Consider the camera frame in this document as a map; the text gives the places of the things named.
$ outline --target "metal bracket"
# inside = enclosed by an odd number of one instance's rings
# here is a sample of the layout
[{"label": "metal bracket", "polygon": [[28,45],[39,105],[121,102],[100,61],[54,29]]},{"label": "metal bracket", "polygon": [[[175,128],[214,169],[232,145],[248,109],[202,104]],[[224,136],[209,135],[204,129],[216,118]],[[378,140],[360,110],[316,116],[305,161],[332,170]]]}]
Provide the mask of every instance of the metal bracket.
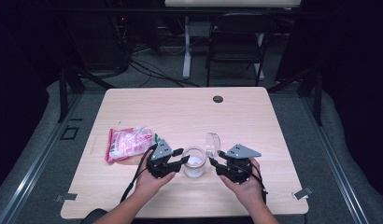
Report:
[{"label": "metal bracket", "polygon": [[226,152],[226,156],[235,158],[235,159],[245,159],[249,157],[261,157],[261,153],[252,150],[248,147],[244,147],[241,144],[236,144],[230,150]]},{"label": "metal bracket", "polygon": [[313,193],[313,190],[310,187],[307,187],[307,188],[302,189],[296,193],[293,193],[292,196],[293,196],[293,198],[300,200],[302,198],[308,198],[308,195],[312,194],[312,193]]},{"label": "metal bracket", "polygon": [[165,140],[162,139],[158,143],[157,148],[154,150],[151,159],[153,161],[156,161],[158,159],[161,159],[161,158],[164,158],[167,156],[171,156],[172,154],[173,154],[172,148],[170,146],[168,146],[168,144],[165,142]]},{"label": "metal bracket", "polygon": [[74,201],[78,195],[77,194],[71,194],[66,193],[63,195],[57,195],[57,197],[54,199],[56,203],[64,203],[65,200]]}]

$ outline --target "glass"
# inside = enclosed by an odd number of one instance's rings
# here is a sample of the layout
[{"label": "glass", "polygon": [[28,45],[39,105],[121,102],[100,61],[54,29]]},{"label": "glass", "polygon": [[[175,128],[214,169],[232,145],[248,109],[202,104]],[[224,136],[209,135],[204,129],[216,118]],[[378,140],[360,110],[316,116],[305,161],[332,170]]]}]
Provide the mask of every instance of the glass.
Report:
[{"label": "glass", "polygon": [[206,152],[199,147],[189,147],[183,152],[182,157],[190,156],[183,165],[183,172],[190,178],[198,178],[206,169]]}]

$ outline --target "chair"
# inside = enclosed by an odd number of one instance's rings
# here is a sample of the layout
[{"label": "chair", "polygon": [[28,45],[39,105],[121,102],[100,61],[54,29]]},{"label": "chair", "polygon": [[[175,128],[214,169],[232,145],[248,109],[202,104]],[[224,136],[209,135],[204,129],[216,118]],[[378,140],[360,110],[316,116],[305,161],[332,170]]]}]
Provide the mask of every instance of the chair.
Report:
[{"label": "chair", "polygon": [[[255,86],[259,84],[268,36],[276,25],[270,17],[253,13],[226,13],[214,18],[209,30],[208,55],[206,58],[209,87],[211,62],[259,63]],[[262,43],[258,35],[262,34]]]}]

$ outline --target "snack bag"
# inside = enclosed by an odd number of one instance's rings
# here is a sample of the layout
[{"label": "snack bag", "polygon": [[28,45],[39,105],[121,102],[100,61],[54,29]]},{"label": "snack bag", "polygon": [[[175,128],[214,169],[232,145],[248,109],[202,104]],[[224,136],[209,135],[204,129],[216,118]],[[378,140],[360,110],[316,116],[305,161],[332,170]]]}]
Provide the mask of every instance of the snack bag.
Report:
[{"label": "snack bag", "polygon": [[114,163],[144,153],[154,145],[154,139],[154,133],[146,128],[110,129],[105,160]]}]

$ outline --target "gray carpet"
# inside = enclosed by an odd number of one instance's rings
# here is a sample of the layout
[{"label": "gray carpet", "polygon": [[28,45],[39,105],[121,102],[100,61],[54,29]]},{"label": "gray carpet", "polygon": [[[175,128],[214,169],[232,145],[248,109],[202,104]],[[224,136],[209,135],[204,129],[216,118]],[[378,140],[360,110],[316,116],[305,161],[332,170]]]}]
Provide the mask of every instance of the gray carpet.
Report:
[{"label": "gray carpet", "polygon": [[[283,36],[277,36],[272,40],[267,52],[266,64],[263,67],[265,79],[261,82],[261,86],[269,88],[275,84],[277,65],[285,45],[286,38]],[[151,71],[159,71],[151,65],[154,64],[171,78],[183,81],[181,78],[183,52],[178,48],[171,48],[171,50],[169,53],[163,49],[160,57],[155,52],[144,50],[133,55],[133,59],[144,64]],[[204,86],[206,83],[205,52],[204,44],[196,44],[192,49],[191,78],[187,81],[198,86]],[[236,67],[235,70],[216,65],[215,69],[220,76],[226,77],[223,71],[233,71],[233,74],[241,74],[240,76],[245,76],[246,79],[238,80],[229,77],[215,79],[212,81],[214,86],[252,86],[254,84],[251,80],[253,70],[245,71],[244,65]],[[105,81],[120,88],[179,87],[174,81],[142,75],[133,67],[120,76],[105,78]],[[42,150],[51,147],[52,152],[48,155],[48,162],[40,164],[44,169],[41,174],[38,174],[38,179],[28,192],[29,194],[27,193],[26,196],[29,197],[22,202],[21,209],[13,211],[15,214],[12,220],[14,223],[79,223],[79,221],[62,219],[60,216],[62,203],[57,203],[54,199],[57,195],[68,191],[103,99],[104,92],[101,87],[89,80],[84,80],[84,83],[87,90],[83,95],[74,95],[70,92],[69,99],[74,109],[71,109],[69,116],[61,125],[56,122],[59,118],[58,83],[48,88],[50,103],[46,113],[13,171],[0,188],[0,217],[3,217],[3,212],[11,203],[11,198],[36,157]],[[270,97],[302,186],[311,187],[314,190],[307,200],[310,207],[307,213],[308,223],[354,223],[325,156],[325,147],[320,140],[317,126],[310,117],[311,111],[305,106],[308,103],[305,99],[298,98],[294,91],[297,85],[297,83],[292,84],[282,93],[274,93]],[[383,223],[383,198],[369,185],[358,165],[349,156],[344,143],[341,122],[327,94],[323,95],[322,122],[321,129],[327,133],[369,222]],[[281,223],[305,222],[304,216],[277,216],[277,218]],[[245,223],[244,219],[238,219],[238,221]]]}]

